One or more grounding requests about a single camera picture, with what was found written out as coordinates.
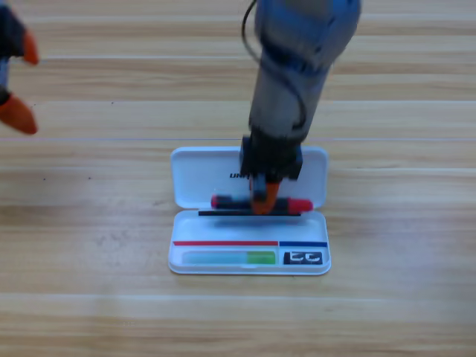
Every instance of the cable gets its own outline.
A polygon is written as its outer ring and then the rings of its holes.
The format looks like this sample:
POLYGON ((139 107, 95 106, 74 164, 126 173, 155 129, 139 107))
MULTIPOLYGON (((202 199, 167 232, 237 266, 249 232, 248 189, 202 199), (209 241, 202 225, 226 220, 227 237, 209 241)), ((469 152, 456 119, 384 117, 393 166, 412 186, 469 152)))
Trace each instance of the cable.
POLYGON ((291 92, 291 94, 296 97, 296 100, 298 101, 297 103, 299 104, 299 121, 295 125, 293 125, 292 128, 301 129, 306 123, 306 105, 304 104, 303 98, 301 98, 298 90, 292 85, 288 78, 284 77, 281 73, 274 71, 264 62, 260 61, 260 58, 258 57, 256 52, 253 51, 246 38, 246 22, 248 20, 251 10, 253 10, 253 7, 256 5, 256 3, 257 0, 252 0, 248 9, 246 9, 245 15, 243 16, 243 21, 241 24, 241 38, 243 45, 245 46, 251 57, 253 57, 253 59, 258 63, 258 65, 260 65, 266 72, 268 72, 268 74, 273 77, 277 82, 280 82, 283 86, 285 86, 291 92))

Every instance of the wood grain surface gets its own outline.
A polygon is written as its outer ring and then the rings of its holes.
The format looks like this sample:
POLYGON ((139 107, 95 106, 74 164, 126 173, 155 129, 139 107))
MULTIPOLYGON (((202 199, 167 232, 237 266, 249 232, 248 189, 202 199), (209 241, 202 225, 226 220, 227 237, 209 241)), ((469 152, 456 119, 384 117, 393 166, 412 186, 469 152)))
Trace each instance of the wood grain surface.
POLYGON ((331 159, 312 278, 167 267, 170 153, 248 130, 248 1, 12 3, 40 131, 0 128, 0 356, 476 356, 474 0, 364 0, 305 143, 331 159))

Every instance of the marker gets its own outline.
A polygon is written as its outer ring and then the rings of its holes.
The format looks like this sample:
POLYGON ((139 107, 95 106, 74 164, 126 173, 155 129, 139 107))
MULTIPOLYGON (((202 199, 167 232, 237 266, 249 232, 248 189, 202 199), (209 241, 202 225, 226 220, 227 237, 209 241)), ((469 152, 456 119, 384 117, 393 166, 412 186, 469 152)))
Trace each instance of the marker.
POLYGON ((188 251, 184 264, 276 264, 273 251, 188 251))
MULTIPOLYGON (((251 210, 250 199, 234 199, 231 196, 215 195, 211 199, 211 207, 216 210, 251 210)), ((299 214, 313 210, 308 199, 277 199, 273 211, 299 214)))

